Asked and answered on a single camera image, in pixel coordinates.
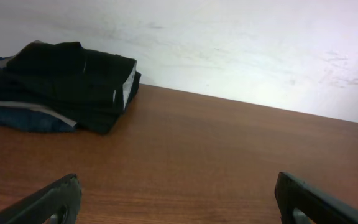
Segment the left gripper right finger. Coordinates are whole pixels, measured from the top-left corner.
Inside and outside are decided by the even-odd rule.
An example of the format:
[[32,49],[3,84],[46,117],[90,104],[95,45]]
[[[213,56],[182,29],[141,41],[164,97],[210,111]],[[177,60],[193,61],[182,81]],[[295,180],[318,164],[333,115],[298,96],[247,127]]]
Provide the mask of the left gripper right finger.
[[284,224],[358,224],[358,210],[287,172],[278,174],[275,199]]

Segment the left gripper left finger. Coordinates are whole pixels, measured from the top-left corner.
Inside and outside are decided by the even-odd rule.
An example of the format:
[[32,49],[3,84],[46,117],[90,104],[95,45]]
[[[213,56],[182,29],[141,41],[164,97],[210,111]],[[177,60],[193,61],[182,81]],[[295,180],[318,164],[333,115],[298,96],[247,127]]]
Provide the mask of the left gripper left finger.
[[81,186],[68,174],[0,211],[0,224],[74,224],[80,210]]

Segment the black shorts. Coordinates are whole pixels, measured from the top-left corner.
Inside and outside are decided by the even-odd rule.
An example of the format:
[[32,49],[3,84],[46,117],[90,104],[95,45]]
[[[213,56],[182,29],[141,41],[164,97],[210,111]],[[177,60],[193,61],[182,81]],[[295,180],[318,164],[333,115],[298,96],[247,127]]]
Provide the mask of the black shorts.
[[47,73],[0,68],[0,101],[46,106],[98,134],[110,132],[139,89],[136,60],[85,49],[79,42],[35,41],[14,57],[43,61]]

